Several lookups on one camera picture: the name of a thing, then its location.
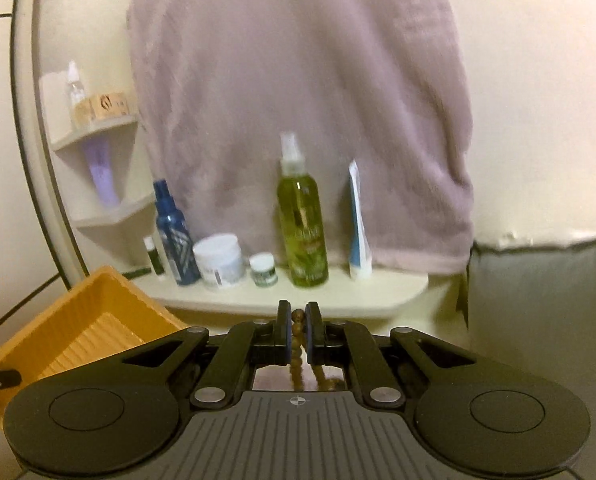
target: hanging towel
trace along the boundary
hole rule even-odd
[[[472,120],[448,0],[132,0],[139,111],[155,178],[200,239],[284,247],[280,132],[316,179],[329,260],[347,260],[348,167],[375,265],[462,271]]]

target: white shelf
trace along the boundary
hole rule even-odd
[[[425,274],[374,269],[364,281],[354,282],[346,269],[332,267],[329,280],[315,288],[291,284],[287,272],[278,269],[278,283],[268,288],[254,285],[250,276],[226,290],[211,290],[201,281],[178,286],[169,275],[159,280],[154,274],[141,276],[133,283],[148,296],[165,306],[198,312],[222,312],[254,316],[275,316],[279,300],[288,300],[293,308],[318,301],[322,313],[334,318],[385,318],[393,316],[407,301],[427,288]]]
[[[73,219],[72,226],[75,228],[82,227],[102,227],[120,224],[130,216],[135,215],[138,211],[142,211],[155,201],[155,196],[152,192],[133,201],[123,201],[119,206],[113,209],[108,209],[100,214],[81,219]]]
[[[119,128],[120,126],[126,126],[127,124],[133,124],[137,121],[138,116],[135,114],[114,117],[111,119],[103,119],[100,121],[93,121],[87,126],[83,126],[78,130],[73,130],[72,132],[62,137],[60,140],[52,142],[52,149],[54,150],[54,152],[57,152],[58,150],[62,150],[66,146],[69,146],[74,142],[78,142],[79,140],[85,139],[86,137],[91,137],[95,134],[99,134],[100,132],[104,132],[105,130]]]

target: beaded string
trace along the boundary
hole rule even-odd
[[[291,383],[294,392],[304,391],[304,380],[302,377],[302,349],[305,348],[304,340],[304,319],[305,313],[301,308],[297,308],[291,313],[291,363],[289,364],[289,373],[291,374]],[[311,369],[316,377],[319,392],[334,392],[342,390],[343,382],[340,379],[328,379],[325,377],[322,366],[312,365]]]

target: circular pad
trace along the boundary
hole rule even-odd
[[[97,477],[152,456],[178,420],[178,403],[164,384],[80,386],[59,374],[21,390],[7,405],[3,429],[31,469]]]
[[[114,393],[98,388],[73,390],[58,397],[49,407],[49,416],[66,430],[100,430],[117,421],[124,402]]]
[[[471,401],[471,415],[489,430],[522,433],[535,428],[544,419],[539,400],[513,390],[481,394]]]
[[[415,407],[420,436],[478,476],[538,476],[569,463],[589,434],[582,401],[539,378],[500,382],[456,374],[431,383]]]

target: white wall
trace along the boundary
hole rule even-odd
[[[450,0],[479,238],[596,229],[596,0]]]
[[[91,93],[133,89],[126,35],[130,0],[37,0],[40,72],[66,70],[70,60],[87,74]]]
[[[36,200],[42,212],[44,225],[54,245],[58,259],[69,283],[78,283],[84,271],[78,261],[69,231],[60,214],[60,203],[54,192],[54,184],[48,155],[40,134],[40,118],[36,107],[36,77],[34,74],[35,34],[34,0],[16,0],[16,19],[13,22],[12,49],[15,52],[12,76],[15,79],[14,100],[18,111],[18,123],[25,147],[27,168]]]

